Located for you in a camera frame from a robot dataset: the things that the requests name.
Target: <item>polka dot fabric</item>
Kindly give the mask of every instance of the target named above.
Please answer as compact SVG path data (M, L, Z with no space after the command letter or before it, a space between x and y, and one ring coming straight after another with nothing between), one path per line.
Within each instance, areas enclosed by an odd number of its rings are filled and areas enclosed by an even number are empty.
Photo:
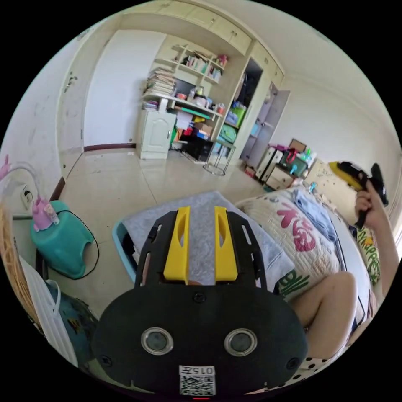
M318 359L313 357L307 357L302 364L300 365L299 369L293 375L293 377L286 381L284 384L278 385L275 388L265 388L264 391L273 391L274 389L283 388L288 385L294 384L296 382L305 380L313 376L314 374L318 373L319 371L323 370L324 368L328 367L331 363L333 363L338 357L340 357L345 351L347 347L342 348L338 353L336 353L331 359Z

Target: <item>qr code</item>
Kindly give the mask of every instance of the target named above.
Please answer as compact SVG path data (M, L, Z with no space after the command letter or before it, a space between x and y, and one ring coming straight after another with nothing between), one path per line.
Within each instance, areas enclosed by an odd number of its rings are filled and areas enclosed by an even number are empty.
M182 395L215 395L215 377L180 376L180 393Z

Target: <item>knee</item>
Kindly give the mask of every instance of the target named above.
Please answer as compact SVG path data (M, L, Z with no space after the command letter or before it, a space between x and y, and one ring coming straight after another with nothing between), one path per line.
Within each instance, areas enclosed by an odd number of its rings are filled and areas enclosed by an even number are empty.
M350 272L337 272L332 275L332 288L335 291L350 295L352 299L357 298L357 282L355 276Z

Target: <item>sticker label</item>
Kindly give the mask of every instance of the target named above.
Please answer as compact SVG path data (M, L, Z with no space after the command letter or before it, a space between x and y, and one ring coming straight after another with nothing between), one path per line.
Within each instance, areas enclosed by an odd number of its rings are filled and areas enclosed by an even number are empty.
M215 367L179 366L179 376L181 395L216 395Z

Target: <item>screw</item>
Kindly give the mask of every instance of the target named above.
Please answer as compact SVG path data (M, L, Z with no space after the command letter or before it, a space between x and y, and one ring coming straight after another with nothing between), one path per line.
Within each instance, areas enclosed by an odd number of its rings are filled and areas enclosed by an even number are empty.
M102 363L103 363L104 366L106 366L106 367L111 367L112 366L112 360L110 360L110 357L103 355L101 357L101 359L102 359Z
M196 303L204 303L204 302L206 301L205 294L196 292L196 293L194 293L194 295L193 295L193 300L194 300Z
M286 363L286 368L288 370L294 370L298 364L299 359L297 357L293 357Z

